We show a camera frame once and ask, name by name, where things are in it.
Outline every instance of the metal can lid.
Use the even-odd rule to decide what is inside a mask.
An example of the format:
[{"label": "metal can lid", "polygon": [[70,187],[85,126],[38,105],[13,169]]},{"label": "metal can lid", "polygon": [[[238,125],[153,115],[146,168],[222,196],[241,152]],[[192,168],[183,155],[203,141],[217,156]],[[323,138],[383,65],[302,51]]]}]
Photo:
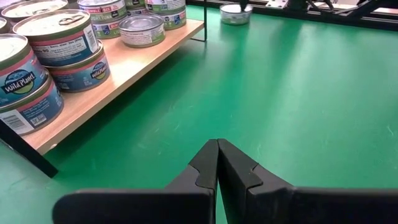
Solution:
[{"label": "metal can lid", "polygon": [[[242,13],[241,6],[239,4],[225,4],[220,7],[220,9],[227,13]],[[245,12],[251,12],[253,6],[247,5],[244,9]]]},{"label": "metal can lid", "polygon": [[3,10],[2,15],[7,18],[29,17],[61,9],[67,4],[64,0],[32,0],[11,5]]},{"label": "metal can lid", "polygon": [[7,20],[5,18],[0,17],[0,29],[7,25]]},{"label": "metal can lid", "polygon": [[119,23],[119,28],[125,31],[145,31],[163,24],[163,18],[158,15],[148,14],[133,16]]},{"label": "metal can lid", "polygon": [[89,19],[87,12],[78,9],[46,12],[18,22],[14,32],[24,36],[54,34],[80,26]]},{"label": "metal can lid", "polygon": [[17,3],[22,2],[22,1],[24,1],[24,0],[7,0],[7,1],[3,0],[3,1],[0,1],[0,11],[2,9],[5,9],[5,8],[9,7],[12,4],[17,4]]},{"label": "metal can lid", "polygon": [[0,34],[0,63],[18,54],[27,45],[27,39],[17,34]]},{"label": "metal can lid", "polygon": [[78,0],[77,4],[79,4],[80,6],[103,6],[118,1],[123,1],[123,0]]}]

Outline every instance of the light wood surface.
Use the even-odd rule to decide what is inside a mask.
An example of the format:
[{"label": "light wood surface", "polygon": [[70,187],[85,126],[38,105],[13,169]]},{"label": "light wood surface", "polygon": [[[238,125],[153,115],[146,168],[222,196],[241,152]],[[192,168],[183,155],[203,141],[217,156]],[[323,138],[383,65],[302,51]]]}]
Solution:
[{"label": "light wood surface", "polygon": [[23,138],[45,154],[202,28],[203,21],[187,19],[185,26],[167,31],[162,43],[144,49],[126,47],[120,38],[103,40],[111,76],[92,90],[64,93],[65,107],[60,116]]},{"label": "light wood surface", "polygon": [[[316,2],[315,3],[316,6],[320,7],[320,8],[329,8],[326,3],[324,2]],[[333,4],[333,7],[335,7],[336,9],[351,9],[352,7],[355,7],[354,5],[350,5],[350,4]],[[388,13],[388,14],[398,14],[398,9],[388,9],[388,8],[379,8],[376,9],[375,12],[381,12],[381,13]]]}]

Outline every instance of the single can on floor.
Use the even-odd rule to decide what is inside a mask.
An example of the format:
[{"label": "single can on floor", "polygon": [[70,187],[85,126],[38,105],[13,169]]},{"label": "single can on floor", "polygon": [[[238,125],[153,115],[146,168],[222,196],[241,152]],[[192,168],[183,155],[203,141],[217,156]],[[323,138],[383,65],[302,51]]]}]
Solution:
[{"label": "single can on floor", "polygon": [[69,93],[92,89],[105,82],[111,73],[100,41],[99,50],[90,58],[72,65],[47,69],[59,89]]},{"label": "single can on floor", "polygon": [[187,23],[187,15],[185,9],[171,15],[162,16],[164,20],[164,29],[172,30],[184,26]]},{"label": "single can on floor", "polygon": [[78,0],[77,4],[90,13],[95,24],[116,21],[127,14],[124,0]]},{"label": "single can on floor", "polygon": [[13,4],[5,8],[1,15],[14,26],[30,16],[62,9],[68,9],[67,0],[31,0]]},{"label": "single can on floor", "polygon": [[0,106],[29,96],[47,79],[26,37],[0,34]]},{"label": "single can on floor", "polygon": [[185,0],[145,0],[149,12],[169,15],[185,9]]},{"label": "single can on floor", "polygon": [[53,121],[63,109],[63,98],[49,77],[44,85],[31,95],[7,106],[0,107],[0,119],[17,134],[29,134]]},{"label": "single can on floor", "polygon": [[163,18],[154,14],[128,17],[119,23],[119,29],[128,47],[151,47],[165,39]]},{"label": "single can on floor", "polygon": [[221,21],[229,25],[243,25],[250,21],[253,10],[251,5],[247,5],[244,12],[239,4],[225,4],[220,6]]},{"label": "single can on floor", "polygon": [[80,62],[98,50],[88,12],[59,10],[32,16],[13,31],[29,39],[42,65],[64,66]]}]

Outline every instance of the white can label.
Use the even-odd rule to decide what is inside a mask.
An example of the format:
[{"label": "white can label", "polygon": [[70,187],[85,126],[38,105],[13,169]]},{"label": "white can label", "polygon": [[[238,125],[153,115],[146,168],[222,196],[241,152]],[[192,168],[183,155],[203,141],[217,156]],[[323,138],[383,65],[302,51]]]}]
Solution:
[{"label": "white can label", "polygon": [[29,122],[18,112],[18,110],[10,110],[1,113],[0,119],[17,134],[28,133],[29,131],[34,130],[33,126],[29,124]]},{"label": "white can label", "polygon": [[155,29],[142,31],[142,32],[127,32],[120,30],[123,42],[131,45],[146,45],[151,44],[158,39],[162,38],[161,33],[164,35],[163,26],[159,26]]},{"label": "white can label", "polygon": [[98,42],[91,25],[70,37],[48,42],[32,42],[31,45],[42,64],[47,66],[77,63],[98,50]]}]

